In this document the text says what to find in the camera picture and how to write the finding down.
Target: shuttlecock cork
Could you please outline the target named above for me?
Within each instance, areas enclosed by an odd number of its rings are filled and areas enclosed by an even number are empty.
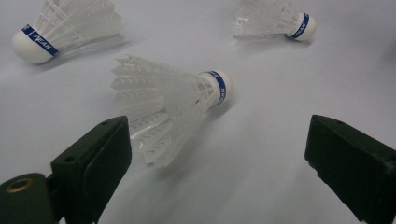
[[[132,146],[146,163],[168,165],[210,107],[226,102],[233,83],[225,72],[190,74],[161,63],[129,57],[117,60],[111,87],[128,116]]]
[[[246,0],[244,3],[235,13],[235,36],[284,34],[305,41],[317,30],[316,20],[297,10],[292,0]]]
[[[109,0],[46,0],[35,25],[13,36],[12,48],[28,63],[45,63],[69,47],[119,34],[120,20]]]

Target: shuttlecock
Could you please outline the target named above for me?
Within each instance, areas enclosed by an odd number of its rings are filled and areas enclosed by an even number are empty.
[[[304,41],[316,29],[315,19],[298,11],[292,0],[245,0],[235,14],[233,33],[235,36],[285,34]]]
[[[111,87],[121,114],[128,116],[134,150],[146,163],[168,165],[204,119],[206,111],[230,98],[233,83],[221,71],[190,74],[130,56]]]
[[[121,17],[109,0],[46,0],[35,25],[12,38],[12,48],[28,63],[45,63],[59,51],[120,32]]]

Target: round screw hole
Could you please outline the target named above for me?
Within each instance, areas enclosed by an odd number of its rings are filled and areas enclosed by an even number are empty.
[[[75,159],[76,157],[67,157],[64,161],[70,162],[70,161],[74,161]]]
[[[30,186],[32,186],[32,184],[33,184],[32,178],[19,179],[19,180],[12,182],[11,184],[9,184],[6,187],[6,192],[7,193],[16,193],[16,192],[22,191],[24,189],[30,188]]]

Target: white tabletop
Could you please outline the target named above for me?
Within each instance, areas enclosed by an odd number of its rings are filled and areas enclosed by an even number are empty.
[[[121,37],[42,65],[10,47],[41,3],[0,2],[0,182],[49,175],[57,155],[116,117],[110,70],[131,54],[223,69],[234,96],[209,111],[172,167],[134,154],[101,223],[359,223],[304,160],[305,143],[319,114],[396,148],[395,1],[298,0],[318,21],[305,43],[233,38],[240,0],[114,2]]]

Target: white plastic feather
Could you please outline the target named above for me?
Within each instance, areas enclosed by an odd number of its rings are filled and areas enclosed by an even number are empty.
[[[109,0],[46,0],[35,25],[15,34],[13,48],[29,63],[58,51],[120,33],[121,16]]]
[[[315,19],[299,12],[292,0],[244,0],[235,13],[233,33],[235,36],[286,34],[303,41],[316,29]]]
[[[169,164],[209,107],[233,90],[222,72],[195,75],[137,57],[117,61],[111,87],[118,91],[121,114],[128,116],[134,150],[157,166]]]

